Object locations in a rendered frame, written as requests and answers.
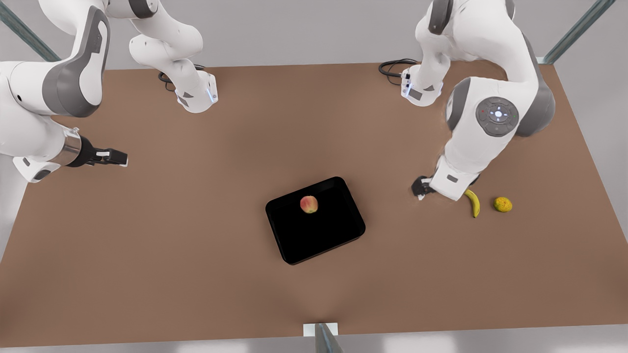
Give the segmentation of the yellow banana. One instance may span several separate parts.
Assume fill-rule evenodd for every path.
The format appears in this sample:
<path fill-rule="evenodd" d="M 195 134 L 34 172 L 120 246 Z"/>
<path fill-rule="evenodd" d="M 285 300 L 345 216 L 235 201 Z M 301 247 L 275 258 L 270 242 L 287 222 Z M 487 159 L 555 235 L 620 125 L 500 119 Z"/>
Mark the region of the yellow banana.
<path fill-rule="evenodd" d="M 481 210 L 481 204 L 477 194 L 473 192 L 473 190 L 467 189 L 464 191 L 464 195 L 471 201 L 473 218 L 477 218 Z"/>

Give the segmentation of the black storage box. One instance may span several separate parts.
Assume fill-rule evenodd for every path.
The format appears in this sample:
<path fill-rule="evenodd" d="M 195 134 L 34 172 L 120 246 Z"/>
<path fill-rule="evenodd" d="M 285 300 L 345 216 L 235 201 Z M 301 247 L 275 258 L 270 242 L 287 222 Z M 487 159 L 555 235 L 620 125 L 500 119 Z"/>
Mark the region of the black storage box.
<path fill-rule="evenodd" d="M 306 214 L 300 200 L 316 197 L 318 210 Z M 296 265 L 348 244 L 366 231 L 366 225 L 340 176 L 325 179 L 269 201 L 265 213 L 283 261 Z"/>

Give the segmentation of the silver frame post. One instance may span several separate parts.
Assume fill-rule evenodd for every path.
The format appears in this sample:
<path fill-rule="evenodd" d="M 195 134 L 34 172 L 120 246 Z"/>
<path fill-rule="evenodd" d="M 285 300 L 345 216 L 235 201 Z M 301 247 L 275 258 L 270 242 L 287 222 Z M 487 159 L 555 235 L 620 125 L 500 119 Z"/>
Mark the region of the silver frame post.
<path fill-rule="evenodd" d="M 565 35 L 545 56 L 537 57 L 540 65 L 553 65 L 568 49 L 616 2 L 595 0 L 594 4 L 578 19 Z"/>
<path fill-rule="evenodd" d="M 303 324 L 303 337 L 314 337 L 315 353 L 344 353 L 337 336 L 337 323 L 307 323 Z"/>
<path fill-rule="evenodd" d="M 58 62 L 61 60 L 2 0 L 0 0 L 0 22 L 4 23 L 45 62 Z"/>

